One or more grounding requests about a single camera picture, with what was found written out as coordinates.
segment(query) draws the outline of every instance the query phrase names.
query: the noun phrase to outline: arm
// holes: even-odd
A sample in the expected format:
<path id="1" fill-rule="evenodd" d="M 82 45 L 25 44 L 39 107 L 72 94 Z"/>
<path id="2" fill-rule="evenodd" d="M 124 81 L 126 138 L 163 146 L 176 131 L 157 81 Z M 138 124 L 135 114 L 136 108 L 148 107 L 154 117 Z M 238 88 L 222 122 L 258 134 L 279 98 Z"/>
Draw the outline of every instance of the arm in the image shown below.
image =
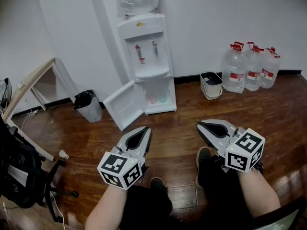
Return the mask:
<path id="1" fill-rule="evenodd" d="M 280 208 L 277 194 L 258 170 L 237 173 L 246 205 L 254 218 Z"/>
<path id="2" fill-rule="evenodd" d="M 87 218 L 85 230 L 117 230 L 127 199 L 127 191 L 109 186 Z"/>

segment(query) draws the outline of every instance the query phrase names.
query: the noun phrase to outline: bucket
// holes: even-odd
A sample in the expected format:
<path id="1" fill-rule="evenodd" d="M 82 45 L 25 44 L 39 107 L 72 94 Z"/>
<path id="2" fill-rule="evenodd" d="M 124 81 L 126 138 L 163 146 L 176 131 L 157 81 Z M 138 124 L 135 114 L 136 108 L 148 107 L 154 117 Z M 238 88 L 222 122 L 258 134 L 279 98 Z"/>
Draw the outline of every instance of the bucket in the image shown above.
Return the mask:
<path id="1" fill-rule="evenodd" d="M 200 75 L 201 91 L 208 100 L 218 98 L 222 93 L 223 80 L 213 71 L 207 71 Z"/>

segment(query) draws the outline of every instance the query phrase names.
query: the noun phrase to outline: baseboard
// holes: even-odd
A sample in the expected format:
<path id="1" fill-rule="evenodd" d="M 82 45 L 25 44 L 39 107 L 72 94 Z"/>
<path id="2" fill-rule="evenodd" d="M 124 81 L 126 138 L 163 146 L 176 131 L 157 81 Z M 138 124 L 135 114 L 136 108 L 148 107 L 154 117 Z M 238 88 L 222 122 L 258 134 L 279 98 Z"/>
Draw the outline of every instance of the baseboard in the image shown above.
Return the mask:
<path id="1" fill-rule="evenodd" d="M 279 70 L 278 71 L 278 75 L 295 75 L 295 74 L 301 74 L 302 70 Z M 222 76 L 221 72 L 217 72 L 217 75 L 219 75 L 220 77 Z M 184 76 L 184 77 L 175 77 L 174 78 L 174 83 L 175 84 L 183 84 L 183 83 L 189 83 L 189 82 L 200 82 L 200 76 L 199 75 L 190 75 L 190 76 Z M 67 103 L 71 103 L 71 99 L 70 98 L 65 98 L 62 100 L 58 100 L 55 102 L 50 102 L 45 104 L 46 108 L 51 108 L 51 107 L 55 107 L 58 105 L 63 105 L 63 104 L 67 104 Z M 105 105 L 102 102 L 99 102 L 100 106 L 102 109 L 105 109 Z M 18 117 L 27 113 L 30 113 L 32 111 L 35 110 L 42 110 L 41 106 L 37 106 L 37 107 L 33 107 L 31 109 L 28 110 L 24 110 L 22 112 L 16 113 L 13 115 L 13 117 Z"/>
<path id="2" fill-rule="evenodd" d="M 302 70 L 279 70 L 277 75 L 296 75 L 301 74 Z M 221 72 L 217 72 L 217 75 L 222 77 Z M 190 83 L 190 82 L 200 82 L 200 76 L 199 75 L 190 75 L 190 76 L 184 76 L 184 77 L 175 77 L 174 83 L 175 84 L 182 84 L 182 83 Z"/>

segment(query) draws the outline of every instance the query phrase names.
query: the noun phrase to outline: water dispenser door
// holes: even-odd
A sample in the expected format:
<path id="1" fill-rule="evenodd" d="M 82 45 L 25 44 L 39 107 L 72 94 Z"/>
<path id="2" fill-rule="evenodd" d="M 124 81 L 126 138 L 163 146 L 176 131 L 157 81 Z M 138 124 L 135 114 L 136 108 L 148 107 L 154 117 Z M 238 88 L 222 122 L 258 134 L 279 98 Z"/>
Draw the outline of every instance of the water dispenser door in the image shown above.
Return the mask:
<path id="1" fill-rule="evenodd" d="M 140 89 L 131 81 L 103 101 L 121 131 L 144 113 L 142 97 Z"/>

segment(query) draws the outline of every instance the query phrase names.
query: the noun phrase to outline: black trash bag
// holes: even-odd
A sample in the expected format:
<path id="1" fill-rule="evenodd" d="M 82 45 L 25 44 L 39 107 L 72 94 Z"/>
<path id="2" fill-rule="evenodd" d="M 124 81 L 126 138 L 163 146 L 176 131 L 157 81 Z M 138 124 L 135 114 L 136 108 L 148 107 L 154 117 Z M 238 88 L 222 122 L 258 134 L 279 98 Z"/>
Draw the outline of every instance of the black trash bag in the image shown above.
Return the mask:
<path id="1" fill-rule="evenodd" d="M 92 102 L 93 97 L 95 97 L 95 94 L 93 90 L 87 90 L 77 94 L 75 97 L 76 100 L 73 107 L 75 110 L 77 110 L 89 106 Z"/>

